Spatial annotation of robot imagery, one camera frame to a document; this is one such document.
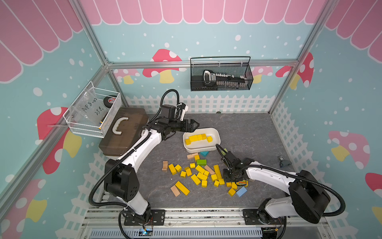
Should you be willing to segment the rainbow striped block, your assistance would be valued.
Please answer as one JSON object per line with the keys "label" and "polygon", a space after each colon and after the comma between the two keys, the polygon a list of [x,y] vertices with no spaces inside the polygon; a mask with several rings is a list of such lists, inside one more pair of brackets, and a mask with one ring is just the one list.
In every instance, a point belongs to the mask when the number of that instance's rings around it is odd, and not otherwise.
{"label": "rainbow striped block", "polygon": [[242,181],[238,181],[238,182],[236,182],[236,184],[237,184],[238,186],[248,187],[249,182],[248,182],[247,180],[242,180]]}

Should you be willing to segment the white oval plastic tub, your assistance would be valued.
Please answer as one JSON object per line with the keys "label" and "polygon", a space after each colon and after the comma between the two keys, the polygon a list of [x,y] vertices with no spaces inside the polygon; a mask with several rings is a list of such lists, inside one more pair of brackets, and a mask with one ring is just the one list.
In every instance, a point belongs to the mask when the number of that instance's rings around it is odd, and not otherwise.
{"label": "white oval plastic tub", "polygon": [[[207,139],[202,140],[201,134],[206,134],[206,136],[211,136],[213,141],[208,142]],[[190,145],[186,145],[185,140],[189,139],[190,136],[197,135],[199,141],[191,142]],[[183,144],[184,148],[188,153],[197,153],[202,151],[213,151],[216,150],[216,144],[220,144],[221,139],[218,131],[214,128],[201,128],[196,129],[194,132],[186,132],[183,134]]]}

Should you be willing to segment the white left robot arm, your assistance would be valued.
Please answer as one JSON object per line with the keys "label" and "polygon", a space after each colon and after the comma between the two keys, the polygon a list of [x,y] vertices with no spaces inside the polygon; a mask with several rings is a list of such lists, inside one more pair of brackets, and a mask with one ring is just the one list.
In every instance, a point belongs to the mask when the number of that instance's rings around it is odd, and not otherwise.
{"label": "white left robot arm", "polygon": [[[139,192],[137,171],[149,153],[162,141],[172,137],[176,132],[194,132],[199,123],[185,119],[188,106],[180,101],[179,92],[170,89],[164,93],[176,94],[176,104],[168,105],[161,98],[159,109],[155,116],[143,126],[141,138],[117,160],[109,160],[104,169],[104,175],[92,188],[88,202],[94,207],[120,206],[122,213],[130,213],[139,224],[145,226],[152,220],[151,206]],[[96,202],[94,195],[100,186],[118,201]]]}

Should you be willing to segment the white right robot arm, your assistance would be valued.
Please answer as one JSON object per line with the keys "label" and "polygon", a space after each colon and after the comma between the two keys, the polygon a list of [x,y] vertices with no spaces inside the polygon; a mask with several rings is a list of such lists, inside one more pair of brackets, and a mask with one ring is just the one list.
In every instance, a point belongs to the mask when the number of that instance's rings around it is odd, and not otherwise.
{"label": "white right robot arm", "polygon": [[227,167],[223,170],[226,182],[260,181],[287,194],[279,199],[267,198],[256,209],[256,218],[264,225],[274,219],[286,219],[289,216],[299,216],[309,223],[317,224],[322,217],[339,216],[346,209],[345,200],[338,192],[318,182],[306,170],[288,172],[250,158],[241,160],[219,144],[216,144],[216,148]]}

